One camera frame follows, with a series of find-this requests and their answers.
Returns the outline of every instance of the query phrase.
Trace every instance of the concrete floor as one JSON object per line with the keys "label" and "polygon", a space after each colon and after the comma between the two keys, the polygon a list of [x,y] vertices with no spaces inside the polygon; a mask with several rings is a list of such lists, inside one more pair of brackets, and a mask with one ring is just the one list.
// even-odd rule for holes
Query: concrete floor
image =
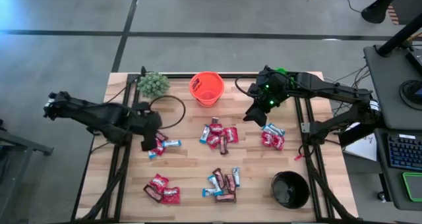
{"label": "concrete floor", "polygon": [[[351,0],[363,9],[374,0]],[[123,31],[132,0],[0,0],[0,30]],[[392,36],[389,17],[369,24],[346,0],[139,0],[133,32],[225,32],[335,36]],[[14,219],[56,223],[71,218],[92,136],[71,120],[49,121],[50,92],[100,102],[119,36],[0,35],[0,118],[14,134],[54,147],[33,157],[17,197]],[[129,37],[119,72],[141,66],[161,72],[257,71],[264,65],[321,70],[337,79],[361,68],[368,40],[260,40]],[[353,77],[342,82],[353,83]],[[372,89],[370,78],[362,87]],[[377,175],[351,174],[359,216],[418,222],[422,213],[381,204]]]}

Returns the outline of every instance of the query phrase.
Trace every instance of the wooden tabletop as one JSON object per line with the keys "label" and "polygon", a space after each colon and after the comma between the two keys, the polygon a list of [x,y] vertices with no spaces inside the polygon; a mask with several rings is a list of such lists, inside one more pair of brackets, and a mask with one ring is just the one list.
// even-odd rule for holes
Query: wooden tabletop
{"label": "wooden tabletop", "polygon": [[[314,72],[322,78],[321,72]],[[127,73],[110,74],[104,101],[113,97],[126,83]],[[314,221],[312,197],[303,208],[283,208],[270,195],[273,176],[280,171],[295,171],[308,181],[305,160],[295,161],[301,145],[294,99],[290,98],[268,114],[268,121],[286,130],[286,142],[282,152],[264,147],[260,142],[260,127],[255,122],[243,122],[244,112],[252,99],[242,94],[234,80],[225,79],[225,90],[217,104],[211,108],[201,107],[189,93],[189,80],[171,79],[168,94],[182,99],[187,111],[177,126],[163,130],[170,139],[180,139],[180,148],[168,148],[162,157],[150,160],[140,147],[141,136],[134,136],[125,195],[121,210],[121,221],[128,222],[238,222],[238,221]],[[247,90],[253,82],[242,79],[239,85]],[[114,101],[122,102],[123,94]],[[325,121],[332,117],[327,99],[311,100],[315,120]],[[182,106],[173,99],[154,103],[153,109],[160,112],[164,126],[177,121]],[[229,154],[221,156],[219,149],[211,150],[199,143],[205,124],[212,117],[219,117],[224,127],[235,126],[239,133],[238,144],[228,144]],[[97,137],[93,148],[103,144],[104,138]],[[346,171],[342,150],[329,142],[321,146],[328,184],[348,212],[357,216],[357,210]],[[90,157],[82,195],[76,217],[82,217],[96,203],[107,184],[113,145],[96,150]],[[202,197],[202,188],[212,188],[207,177],[216,168],[230,173],[233,167],[240,167],[241,187],[236,190],[237,203],[216,204],[213,197]],[[167,177],[169,187],[180,187],[179,205],[158,204],[142,190],[156,174]],[[322,213],[326,216],[322,191],[318,189]],[[111,200],[111,214],[114,211],[115,196]]]}

